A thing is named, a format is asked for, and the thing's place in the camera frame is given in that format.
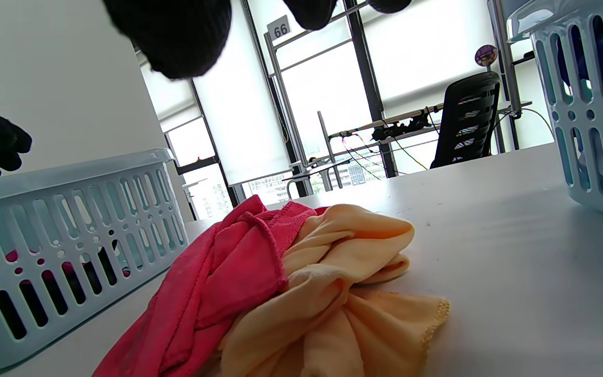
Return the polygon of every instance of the pink cloth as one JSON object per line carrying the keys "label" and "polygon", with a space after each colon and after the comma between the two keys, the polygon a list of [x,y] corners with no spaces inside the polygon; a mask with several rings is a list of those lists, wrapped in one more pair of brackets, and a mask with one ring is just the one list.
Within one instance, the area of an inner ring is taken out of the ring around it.
{"label": "pink cloth", "polygon": [[241,311],[287,283],[281,255],[315,215],[297,203],[268,212],[258,196],[239,205],[178,256],[146,312],[93,375],[195,374]]}

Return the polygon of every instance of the table surface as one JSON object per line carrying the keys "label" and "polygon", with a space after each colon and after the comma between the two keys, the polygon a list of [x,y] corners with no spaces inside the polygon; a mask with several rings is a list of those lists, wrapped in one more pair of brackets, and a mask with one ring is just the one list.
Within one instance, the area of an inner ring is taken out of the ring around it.
{"label": "table surface", "polygon": [[[555,145],[298,201],[353,203],[416,225],[404,251],[411,270],[383,289],[450,300],[427,375],[603,376],[603,214],[567,196]],[[209,225],[188,224],[189,236]],[[4,375],[89,375],[160,282]]]}

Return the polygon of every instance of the chair backrest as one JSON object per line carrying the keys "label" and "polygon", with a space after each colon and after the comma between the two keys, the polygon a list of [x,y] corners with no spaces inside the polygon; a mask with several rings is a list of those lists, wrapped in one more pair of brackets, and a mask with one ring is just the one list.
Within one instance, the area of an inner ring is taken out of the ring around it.
{"label": "chair backrest", "polygon": [[448,86],[433,168],[490,154],[499,86],[495,72],[479,73]]}

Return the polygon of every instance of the light blue plastic basket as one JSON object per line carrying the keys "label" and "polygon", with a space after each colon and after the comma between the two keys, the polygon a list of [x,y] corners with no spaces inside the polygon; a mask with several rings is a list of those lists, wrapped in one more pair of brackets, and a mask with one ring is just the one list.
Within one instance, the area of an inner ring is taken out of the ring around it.
{"label": "light blue plastic basket", "polygon": [[186,230],[159,149],[0,178],[0,368],[168,268]]}
{"label": "light blue plastic basket", "polygon": [[533,0],[507,26],[533,41],[570,196],[603,212],[603,0]]}

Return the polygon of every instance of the peach towel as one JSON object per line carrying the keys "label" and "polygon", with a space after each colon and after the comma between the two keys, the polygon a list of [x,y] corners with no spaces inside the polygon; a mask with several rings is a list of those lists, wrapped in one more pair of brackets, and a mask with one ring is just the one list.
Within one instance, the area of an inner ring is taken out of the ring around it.
{"label": "peach towel", "polygon": [[420,375],[450,304],[363,285],[404,274],[413,237],[408,222],[354,205],[309,217],[283,255],[288,285],[223,338],[222,375]]}

